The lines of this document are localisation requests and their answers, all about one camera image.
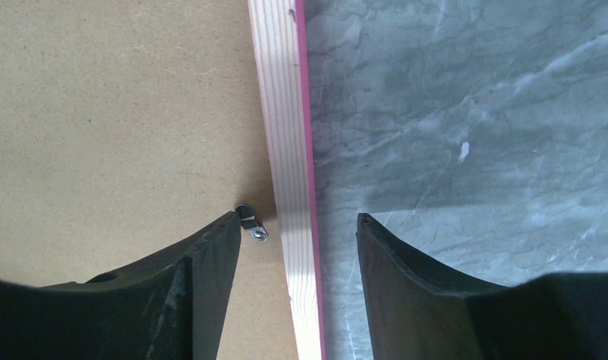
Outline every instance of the screw head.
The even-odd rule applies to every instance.
[[[261,242],[263,242],[267,238],[266,234],[260,231],[253,231],[253,237],[255,238],[255,240],[259,240]]]

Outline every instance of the gray marble surface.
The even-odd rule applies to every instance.
[[[328,354],[371,359],[370,212],[514,285],[608,270],[608,1],[307,0]]]

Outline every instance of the fiberboard surface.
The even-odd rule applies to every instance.
[[[247,3],[0,1],[0,278],[86,281],[242,201],[271,238],[219,359],[297,359]]]

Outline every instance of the wooden strip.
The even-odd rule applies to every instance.
[[[302,93],[292,1],[249,0],[250,23],[297,351],[301,360],[321,360],[325,347],[309,111],[304,116],[307,75]],[[303,2],[298,8],[301,22]],[[302,32],[303,27],[299,40],[305,41]]]

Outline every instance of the pink painted edge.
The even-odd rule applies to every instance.
[[[313,236],[313,257],[319,309],[319,337],[322,360],[326,360],[325,326],[323,316],[322,267],[319,254],[319,226],[317,224],[317,199],[315,192],[315,164],[313,159],[313,128],[310,118],[310,85],[308,82],[308,47],[306,40],[305,0],[295,0],[295,21],[299,45],[299,71],[301,74],[301,102],[304,108],[304,134],[306,136],[306,159],[308,162],[308,191],[310,193],[310,226]]]

